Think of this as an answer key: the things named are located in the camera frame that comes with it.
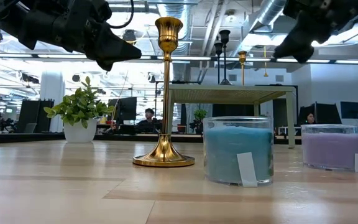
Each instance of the purple candle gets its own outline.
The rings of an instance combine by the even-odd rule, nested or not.
[[[358,171],[358,127],[302,126],[303,163],[321,169]]]

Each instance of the table leg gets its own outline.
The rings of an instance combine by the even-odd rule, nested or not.
[[[254,102],[254,116],[259,116],[259,102]]]
[[[293,99],[292,92],[286,93],[287,102],[287,126],[288,126],[288,147],[293,149],[295,147],[295,129],[293,121]]]
[[[169,99],[168,99],[168,104],[169,104],[169,111],[168,111],[168,134],[172,133],[172,121],[173,121],[173,106],[174,106],[174,102],[172,100],[172,91],[170,90],[169,92]]]

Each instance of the gold candlestick holder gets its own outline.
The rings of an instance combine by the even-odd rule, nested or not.
[[[163,93],[163,118],[161,134],[153,151],[144,156],[133,158],[133,163],[150,167],[183,167],[195,163],[194,158],[183,156],[175,150],[168,131],[168,99],[169,99],[169,69],[171,53],[178,47],[178,33],[183,27],[179,19],[173,17],[161,17],[155,21],[158,28],[158,45],[164,52],[164,93]]]
[[[242,85],[244,85],[244,67],[245,67],[244,63],[246,62],[246,58],[247,58],[247,52],[240,51],[239,52],[239,61],[241,63]]]

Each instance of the person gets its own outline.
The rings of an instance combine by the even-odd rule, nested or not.
[[[315,124],[313,113],[310,113],[310,114],[308,115],[308,117],[306,118],[306,123],[307,123],[307,124]]]
[[[136,128],[138,132],[141,133],[158,133],[156,129],[156,124],[158,123],[156,118],[154,117],[154,110],[151,108],[147,108],[145,111],[146,119],[137,123]]]

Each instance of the glass candle jar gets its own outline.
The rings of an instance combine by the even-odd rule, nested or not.
[[[243,187],[272,182],[272,119],[204,119],[204,171],[209,180]]]
[[[301,133],[304,165],[358,172],[358,126],[307,124]]]

